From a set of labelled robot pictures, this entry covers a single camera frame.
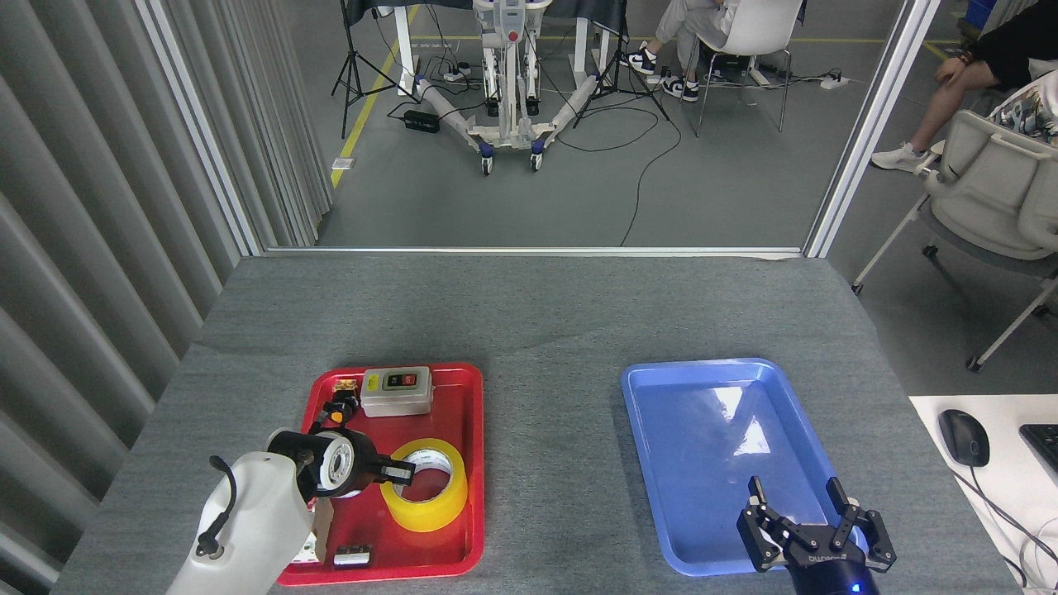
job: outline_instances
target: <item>tripod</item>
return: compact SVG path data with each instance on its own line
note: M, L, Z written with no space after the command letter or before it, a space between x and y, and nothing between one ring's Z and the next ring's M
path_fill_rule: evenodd
M400 84L390 78L388 74L379 70L377 66L372 65L367 58L357 51L355 47L352 44L352 22L349 20L349 2L348 0L339 0L339 2L342 4L342 22L345 23L345 40L349 43L349 53L345 56L345 62L342 64L342 70L338 73L338 79L334 82L334 87L331 88L331 96L334 96L334 92L338 91L339 85L345 87L345 112L342 114L342 138L344 139L346 124L349 121L349 106L367 95L373 95L375 93L381 93L382 91L395 89L399 87ZM364 87L360 83L360 69L357 68L357 60L367 65L371 70L388 80L389 84L379 87L378 89L364 91Z
M587 102L584 103L584 107L582 107L581 110L577 112L577 120L573 121L573 128L577 128L577 125L580 124L581 120L584 119L584 114L587 112L588 106L591 105L591 102L614 93L625 93L630 95L635 95L637 97L650 97L651 101L654 102L654 105L658 107L658 111L661 112L661 115L664 116L665 121L672 122L672 120L670 120L669 118L669 114L665 112L664 108L661 107L661 102L659 102L658 98L654 96L654 93L646 90L646 82L643 80L643 77L634 69L632 68L628 69L630 73L628 80L631 82L632 77L638 79L640 87L642 87L642 90L637 91L635 89L621 89L618 86L618 77L621 72L620 69L621 56L625 54L625 51L628 49L628 42L632 40L632 37L628 34L627 11L628 11L628 0L621 0L621 31L617 37L617 48L614 50L614 55L609 57L609 61L606 62L606 68L603 69L602 74L599 75L599 80L596 83L595 93L590 97L588 97ZM607 76L609 76L612 72L614 82L607 85L606 84Z

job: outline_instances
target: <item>gray chair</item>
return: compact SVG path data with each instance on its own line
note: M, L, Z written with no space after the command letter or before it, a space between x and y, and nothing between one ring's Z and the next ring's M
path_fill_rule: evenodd
M786 118L786 94L790 87L790 60L792 56L786 48L794 34L794 24L801 11L802 0L742 0L738 10L731 21L731 31L727 38L719 32L703 36L698 39L713 52L709 60L709 74L706 76L705 90L701 93L701 110L698 112L698 127L695 137L701 136L701 120L706 114L706 97L709 96L709 84L712 78L713 65L716 56L763 56L783 52L786 54L786 84L783 85L783 104L779 114L779 131L783 130L783 120ZM746 88L746 73L743 73L742 86L738 88L738 98Z
M970 111L951 120L938 169L919 167L926 193L860 271L863 280L908 223L920 220L937 236L975 258L1042 280L1042 291L980 356L973 372L1029 315L1045 315L1058 288L1058 148L999 126ZM936 256L929 244L923 254Z

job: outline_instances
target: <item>yellow tape roll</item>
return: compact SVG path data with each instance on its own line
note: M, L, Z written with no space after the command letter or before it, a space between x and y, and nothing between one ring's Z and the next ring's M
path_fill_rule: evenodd
M446 526L467 505L467 469L459 451L438 438L412 440L397 449L395 461L414 463L416 472L439 469L449 474L449 483L440 493L422 502L404 500L404 486L382 484L382 499L397 524L416 533L435 531Z

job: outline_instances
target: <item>concrete floor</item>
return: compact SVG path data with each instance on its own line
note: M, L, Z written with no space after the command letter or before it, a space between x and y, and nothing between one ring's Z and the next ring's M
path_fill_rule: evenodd
M639 98L622 106L635 109L600 111L562 136L572 145L605 148L643 134L627 147L583 152L554 144L535 174L524 152L501 152L486 178L477 156L455 134L411 131L384 118L401 102L393 91L350 108L350 127L364 116L363 130L350 147L341 138L342 100L328 94L345 56L344 32L335 26L338 5L290 0L289 26L323 154L329 160L351 148L357 158L335 188L320 246L616 247L624 239L627 247L799 247L898 5L897 0L811 0L805 24L794 32L794 72L806 76L840 68L852 83L833 91L815 83L792 86L781 133L776 129L776 92L749 94L759 104L749 107L738 105L733 91L714 92L701 139L694 138L689 125L698 106L681 107L659 93L671 124L658 118L649 98ZM633 37L649 37L663 7L663 2L630 2ZM480 43L473 39L469 14L436 13L452 51L478 64ZM956 46L954 21L965 13L965 0L943 2L927 36L930 44L919 51L879 148L910 137L934 88L932 72L942 59L934 50ZM545 56L542 68L551 77L544 79L545 88L573 88L566 58L572 51L572 24L559 19L545 23L539 47ZM424 7L411 30L421 71L443 50ZM366 18L353 34L358 50L370 61L386 61L395 40L391 19ZM670 44L662 62L671 62L673 53ZM362 77L366 87L376 82L370 71ZM592 107L627 98L610 96ZM472 91L453 103L480 101L480 92ZM561 107L553 91L545 91L543 101L544 119ZM484 109L476 113L485 116ZM920 184L910 175L870 168L831 252L835 268L853 278L919 193ZM908 393L1058 393L1054 315L1026 321L981 373L965 369L965 360L990 344L1039 286L943 245L938 258L930 262L918 252L930 237L924 228L906 231L860 295Z

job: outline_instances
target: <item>black sleeve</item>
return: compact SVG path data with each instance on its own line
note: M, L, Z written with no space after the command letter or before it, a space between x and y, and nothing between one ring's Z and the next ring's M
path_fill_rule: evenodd
M1058 0L1039 0L982 35L968 49L975 60L988 61L989 57L1009 52L1054 59L1058 55Z

